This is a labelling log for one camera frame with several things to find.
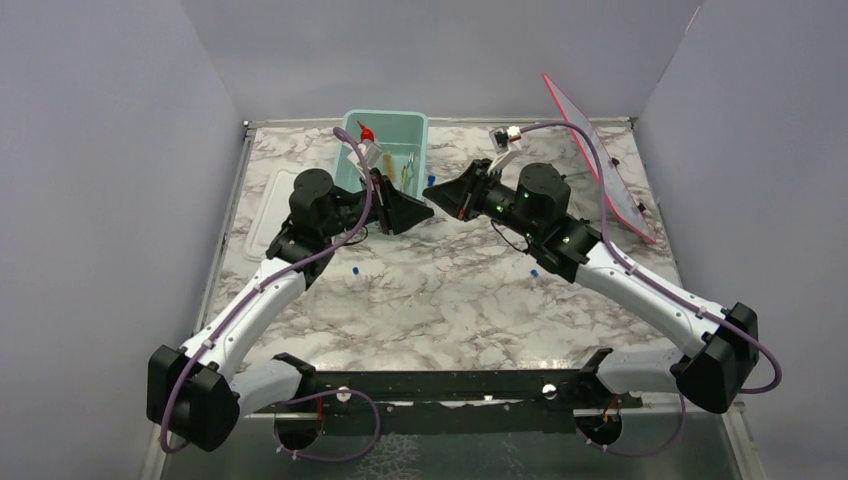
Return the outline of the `tan test tube brush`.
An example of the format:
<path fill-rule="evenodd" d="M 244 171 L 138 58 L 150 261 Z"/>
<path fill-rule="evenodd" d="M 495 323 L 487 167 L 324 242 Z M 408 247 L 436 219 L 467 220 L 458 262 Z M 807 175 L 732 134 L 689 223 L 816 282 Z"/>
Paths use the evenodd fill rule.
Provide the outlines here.
<path fill-rule="evenodd" d="M 384 153 L 382 159 L 383 174 L 388 178 L 390 182 L 394 183 L 396 181 L 396 169 L 393 156 L 391 153 Z"/>

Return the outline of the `teal plastic bin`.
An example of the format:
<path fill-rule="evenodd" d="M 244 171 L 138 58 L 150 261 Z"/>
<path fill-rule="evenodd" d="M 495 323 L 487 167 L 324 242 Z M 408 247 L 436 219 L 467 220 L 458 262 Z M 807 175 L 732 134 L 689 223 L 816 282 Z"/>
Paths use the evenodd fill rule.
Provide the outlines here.
<path fill-rule="evenodd" d="M 357 121 L 365 123 L 376 135 L 384 153 L 391 153 L 396 169 L 396 181 L 392 183 L 402 191 L 401 170 L 411 152 L 418 157 L 419 196 L 427 180 L 427 147 L 429 118 L 420 112 L 354 109 L 343 117 L 341 127 L 354 139 L 359 140 L 360 128 Z M 376 164 L 383 172 L 383 159 Z"/>

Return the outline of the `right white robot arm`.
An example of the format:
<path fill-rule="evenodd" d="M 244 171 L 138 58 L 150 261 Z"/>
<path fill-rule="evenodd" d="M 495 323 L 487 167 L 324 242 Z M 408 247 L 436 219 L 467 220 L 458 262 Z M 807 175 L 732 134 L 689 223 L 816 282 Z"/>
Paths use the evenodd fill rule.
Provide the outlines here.
<path fill-rule="evenodd" d="M 606 354 L 578 378 L 579 398 L 600 407 L 616 394 L 677 393 L 705 411 L 726 412 L 759 360 L 756 313 L 742 303 L 727 309 L 702 299 L 626 257 L 568 213 L 571 188 L 552 165 L 523 167 L 511 188 L 489 173 L 490 164 L 475 160 L 423 195 L 458 220 L 486 216 L 522 235 L 541 268 L 607 297 L 673 344 Z"/>

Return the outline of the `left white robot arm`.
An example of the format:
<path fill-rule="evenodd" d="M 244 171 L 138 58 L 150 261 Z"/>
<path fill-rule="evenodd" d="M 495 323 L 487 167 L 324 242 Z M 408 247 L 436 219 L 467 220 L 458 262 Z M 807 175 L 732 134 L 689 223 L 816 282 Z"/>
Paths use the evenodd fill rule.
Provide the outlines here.
<path fill-rule="evenodd" d="M 399 235 L 434 215 L 378 169 L 361 184 L 361 191 L 351 193 L 323 169 L 301 172 L 289 214 L 248 283 L 202 331 L 178 348 L 162 345 L 151 355 L 146 414 L 160 427 L 163 452 L 174 454 L 190 444 L 215 450 L 244 415 L 271 403 L 271 392 L 294 411 L 313 401 L 313 382 L 294 366 L 274 360 L 253 375 L 237 369 L 270 323 L 366 225 L 376 222 L 386 234 Z"/>

